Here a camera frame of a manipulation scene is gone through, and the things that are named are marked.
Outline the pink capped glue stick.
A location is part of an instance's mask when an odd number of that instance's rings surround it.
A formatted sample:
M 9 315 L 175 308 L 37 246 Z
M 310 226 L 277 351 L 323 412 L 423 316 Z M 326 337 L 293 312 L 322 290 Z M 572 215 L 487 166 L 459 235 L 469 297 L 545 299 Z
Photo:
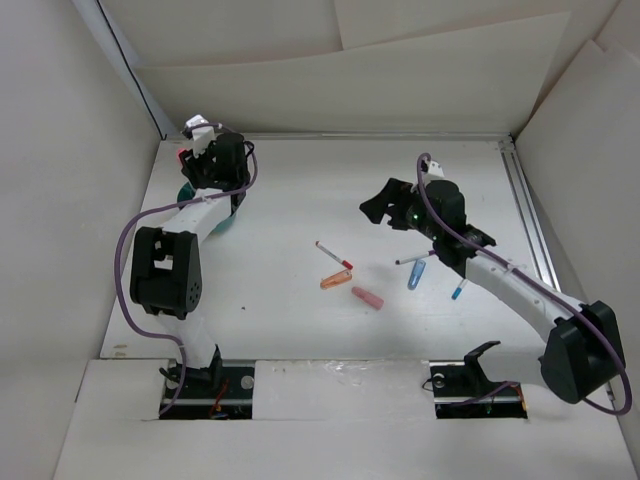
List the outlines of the pink capped glue stick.
M 181 166 L 183 165 L 183 155 L 185 152 L 186 152 L 186 149 L 184 148 L 181 148 L 176 152 L 176 158 Z

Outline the white pen red cap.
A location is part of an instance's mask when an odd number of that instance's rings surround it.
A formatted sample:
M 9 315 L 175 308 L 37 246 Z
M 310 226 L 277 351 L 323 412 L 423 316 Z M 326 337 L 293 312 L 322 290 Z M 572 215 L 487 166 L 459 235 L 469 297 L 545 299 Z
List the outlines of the white pen red cap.
M 339 257 L 338 255 L 336 255 L 334 252 L 332 252 L 330 249 L 328 249 L 325 245 L 323 245 L 320 241 L 316 241 L 315 242 L 315 246 L 322 251 L 324 254 L 326 254 L 327 256 L 329 256 L 332 260 L 336 261 L 337 263 L 339 263 L 340 265 L 342 265 L 345 269 L 347 270 L 352 270 L 353 269 L 353 265 L 348 262 L 347 260 Z

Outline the white pen purple cap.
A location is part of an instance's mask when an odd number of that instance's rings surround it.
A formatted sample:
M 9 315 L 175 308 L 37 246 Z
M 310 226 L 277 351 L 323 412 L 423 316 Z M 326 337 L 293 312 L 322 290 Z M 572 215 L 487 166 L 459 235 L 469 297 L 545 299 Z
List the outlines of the white pen purple cap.
M 422 253 L 419 255 L 414 255 L 408 258 L 403 258 L 403 259 L 397 259 L 395 260 L 395 265 L 403 265 L 403 264 L 407 264 L 407 263 L 411 263 L 411 262 L 415 262 L 418 260 L 422 260 L 422 259 L 426 259 L 429 258 L 431 256 L 435 255 L 435 252 L 433 250 L 428 251 L 426 253 Z

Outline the white pen blue cap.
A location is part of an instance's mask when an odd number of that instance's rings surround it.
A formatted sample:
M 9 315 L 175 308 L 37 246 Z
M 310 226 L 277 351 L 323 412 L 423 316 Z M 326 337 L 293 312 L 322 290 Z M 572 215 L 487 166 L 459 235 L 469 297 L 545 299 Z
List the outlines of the white pen blue cap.
M 455 288 L 454 292 L 453 292 L 453 293 L 452 293 L 452 295 L 451 295 L 451 299 L 452 299 L 452 300 L 457 300 L 457 299 L 459 298 L 459 296 L 460 296 L 460 294 L 462 293 L 462 291 L 463 291 L 464 287 L 466 286 L 466 284 L 467 284 L 467 280 L 466 280 L 466 279 L 463 279 L 463 280 L 462 280 L 462 281 L 457 285 L 457 287 Z

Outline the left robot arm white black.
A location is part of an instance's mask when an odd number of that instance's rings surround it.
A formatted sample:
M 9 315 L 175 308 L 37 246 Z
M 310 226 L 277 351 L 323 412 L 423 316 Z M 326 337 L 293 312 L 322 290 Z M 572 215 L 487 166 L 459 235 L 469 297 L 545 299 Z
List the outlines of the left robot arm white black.
M 227 228 L 246 197 L 252 177 L 248 158 L 253 145 L 239 133 L 194 134 L 193 146 L 179 152 L 181 173 L 193 190 L 178 212 L 158 227 L 141 227 L 134 236 L 131 300 L 145 313 L 170 320 L 165 327 L 187 350 L 187 361 L 165 373 L 178 381 L 186 369 L 188 384 L 201 396 L 222 387 L 221 356 L 204 329 L 189 322 L 203 297 L 200 247 L 215 230 Z

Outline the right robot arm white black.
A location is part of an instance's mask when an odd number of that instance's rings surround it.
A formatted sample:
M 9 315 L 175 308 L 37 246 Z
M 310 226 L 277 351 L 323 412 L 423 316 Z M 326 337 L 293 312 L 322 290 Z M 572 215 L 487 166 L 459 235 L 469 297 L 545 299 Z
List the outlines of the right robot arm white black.
M 441 263 L 494 295 L 524 319 L 545 343 L 542 383 L 569 404 L 621 379 L 625 404 L 633 394 L 617 320 L 601 301 L 587 304 L 560 294 L 494 252 L 495 240 L 469 224 L 459 187 L 448 180 L 411 184 L 387 181 L 360 211 L 373 224 L 415 230 L 429 238 Z

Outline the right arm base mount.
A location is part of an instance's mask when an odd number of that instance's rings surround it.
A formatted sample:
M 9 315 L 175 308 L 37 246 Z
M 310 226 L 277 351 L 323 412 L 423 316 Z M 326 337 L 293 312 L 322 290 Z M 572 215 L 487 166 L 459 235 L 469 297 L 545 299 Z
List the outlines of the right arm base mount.
M 490 380 L 479 359 L 501 342 L 488 341 L 461 360 L 430 360 L 429 376 L 421 388 L 433 394 L 438 420 L 527 419 L 521 384 Z

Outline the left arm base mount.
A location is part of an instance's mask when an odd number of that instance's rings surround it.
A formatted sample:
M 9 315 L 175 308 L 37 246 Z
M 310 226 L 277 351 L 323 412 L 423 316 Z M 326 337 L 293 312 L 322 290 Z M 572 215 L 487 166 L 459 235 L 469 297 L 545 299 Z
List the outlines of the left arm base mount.
M 224 360 L 219 347 L 208 367 L 189 367 L 175 402 L 169 406 L 181 373 L 177 364 L 159 371 L 165 390 L 159 407 L 161 420 L 251 420 L 255 361 Z

